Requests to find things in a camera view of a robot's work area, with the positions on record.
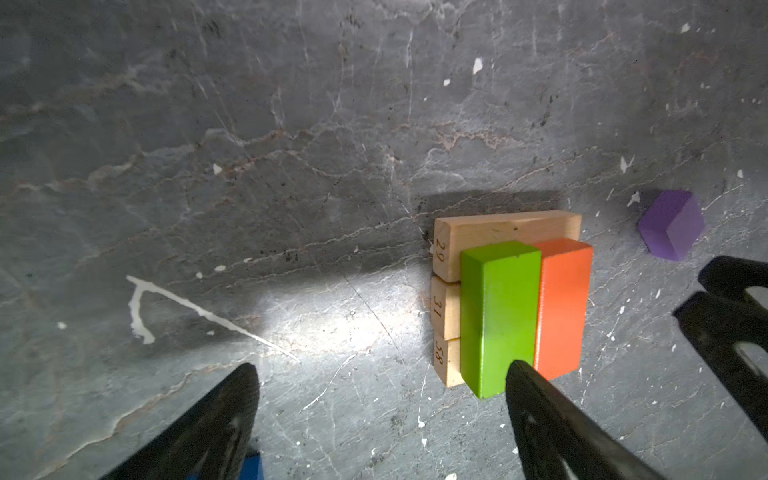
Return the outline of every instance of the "purple block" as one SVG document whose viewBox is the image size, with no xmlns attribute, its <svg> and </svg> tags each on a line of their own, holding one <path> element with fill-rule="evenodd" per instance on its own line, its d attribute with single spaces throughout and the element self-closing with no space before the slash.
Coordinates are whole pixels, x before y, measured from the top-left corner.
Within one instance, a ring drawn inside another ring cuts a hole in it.
<svg viewBox="0 0 768 480">
<path fill-rule="evenodd" d="M 637 223 L 637 229 L 654 257 L 679 261 L 704 232 L 704 215 L 691 192 L 665 190 Z"/>
</svg>

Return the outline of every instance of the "light brown wooden block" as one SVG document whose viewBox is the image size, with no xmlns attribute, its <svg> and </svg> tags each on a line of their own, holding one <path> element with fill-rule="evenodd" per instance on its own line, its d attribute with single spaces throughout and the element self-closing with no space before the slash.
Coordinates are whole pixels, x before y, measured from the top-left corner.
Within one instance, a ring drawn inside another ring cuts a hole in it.
<svg viewBox="0 0 768 480">
<path fill-rule="evenodd" d="M 439 276 L 432 276 L 432 311 L 429 313 L 429 321 L 435 329 L 436 337 L 453 340 L 461 336 L 461 301 L 460 283 L 447 283 Z"/>
<path fill-rule="evenodd" d="M 438 218 L 432 270 L 446 282 L 458 282 L 462 250 L 512 240 L 528 244 L 563 237 L 578 240 L 580 232 L 581 215 L 562 210 Z"/>
<path fill-rule="evenodd" d="M 435 335 L 435 345 L 433 348 L 435 351 L 432 354 L 432 364 L 435 366 L 437 376 L 449 388 L 464 383 L 458 364 L 459 340 L 444 340 Z"/>
</svg>

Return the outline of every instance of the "gray stone surface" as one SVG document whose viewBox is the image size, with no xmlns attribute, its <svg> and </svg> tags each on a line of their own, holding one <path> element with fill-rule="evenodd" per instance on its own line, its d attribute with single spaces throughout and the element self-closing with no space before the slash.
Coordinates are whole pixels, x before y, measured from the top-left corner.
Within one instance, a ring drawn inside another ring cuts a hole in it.
<svg viewBox="0 0 768 480">
<path fill-rule="evenodd" d="M 595 248 L 582 369 L 554 384 L 670 478 L 768 470 L 670 316 L 712 256 L 768 258 L 764 2 L 0 14 L 4 478 L 97 478 L 244 361 L 267 478 L 521 478 L 503 399 L 431 370 L 429 238 L 550 208 Z M 635 228 L 664 188 L 709 225 L 681 263 Z M 127 275 L 301 363 L 157 293 L 143 344 Z"/>
</svg>

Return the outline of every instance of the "orange block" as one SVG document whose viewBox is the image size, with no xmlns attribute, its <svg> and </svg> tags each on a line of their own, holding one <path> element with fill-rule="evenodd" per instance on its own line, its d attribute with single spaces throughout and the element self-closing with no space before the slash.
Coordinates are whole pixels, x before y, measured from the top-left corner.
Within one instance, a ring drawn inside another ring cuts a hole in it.
<svg viewBox="0 0 768 480">
<path fill-rule="evenodd" d="M 552 380 L 576 370 L 581 360 L 592 246 L 568 238 L 533 246 L 541 250 L 533 367 Z"/>
</svg>

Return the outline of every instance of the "green block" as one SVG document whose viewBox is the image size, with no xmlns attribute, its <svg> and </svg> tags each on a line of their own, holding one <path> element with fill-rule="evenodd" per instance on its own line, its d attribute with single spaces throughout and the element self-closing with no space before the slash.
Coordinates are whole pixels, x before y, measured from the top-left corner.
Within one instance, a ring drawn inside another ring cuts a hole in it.
<svg viewBox="0 0 768 480">
<path fill-rule="evenodd" d="M 533 365 L 541 251 L 520 242 L 462 251 L 462 377 L 481 399 L 505 390 L 509 364 Z"/>
</svg>

